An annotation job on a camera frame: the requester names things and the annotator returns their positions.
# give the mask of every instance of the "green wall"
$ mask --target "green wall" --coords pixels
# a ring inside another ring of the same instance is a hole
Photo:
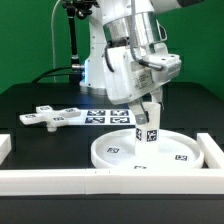
[[[55,3],[0,2],[0,92],[13,84],[30,82],[52,68],[50,20]],[[205,0],[160,15],[159,21],[167,30],[169,51],[183,61],[181,74],[174,81],[201,83],[224,99],[223,8],[223,0]],[[89,49],[88,21],[77,21],[77,31],[79,55],[84,61]],[[55,35],[57,66],[69,65],[68,22],[62,7],[57,10]]]

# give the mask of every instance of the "white cable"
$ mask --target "white cable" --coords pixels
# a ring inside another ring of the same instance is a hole
[[[56,51],[55,51],[55,30],[54,30],[54,20],[55,20],[55,14],[57,7],[59,5],[61,0],[58,0],[54,6],[54,9],[52,11],[51,15],[51,40],[52,40],[52,54],[53,54],[53,68],[56,68]]]

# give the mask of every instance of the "white circular dish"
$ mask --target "white circular dish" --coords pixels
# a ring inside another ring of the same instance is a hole
[[[91,146],[91,160],[96,168],[179,169],[201,168],[204,154],[197,142],[185,135],[159,130],[158,150],[135,155],[135,129],[102,135]]]

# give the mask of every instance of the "black tabletop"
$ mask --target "black tabletop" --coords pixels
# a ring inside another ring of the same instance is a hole
[[[49,133],[45,123],[21,123],[19,115],[42,105],[55,110],[127,108],[69,84],[14,85],[0,95],[0,104],[0,133],[10,134],[13,146],[2,170],[91,168],[90,146],[97,137],[133,127],[67,126]],[[164,86],[161,129],[192,138],[206,132],[224,150],[223,115],[224,102],[199,84]],[[222,195],[1,197],[0,223],[223,223],[223,200]]]

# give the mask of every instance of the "white block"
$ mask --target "white block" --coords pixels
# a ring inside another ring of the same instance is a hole
[[[0,135],[0,165],[11,151],[10,135]]]
[[[121,194],[224,194],[222,169],[124,172]]]
[[[8,170],[0,172],[0,195],[85,194],[85,170]]]
[[[197,143],[204,152],[205,162],[209,168],[224,169],[224,153],[209,134],[197,134]]]
[[[88,169],[86,194],[120,194],[120,175],[109,169]]]

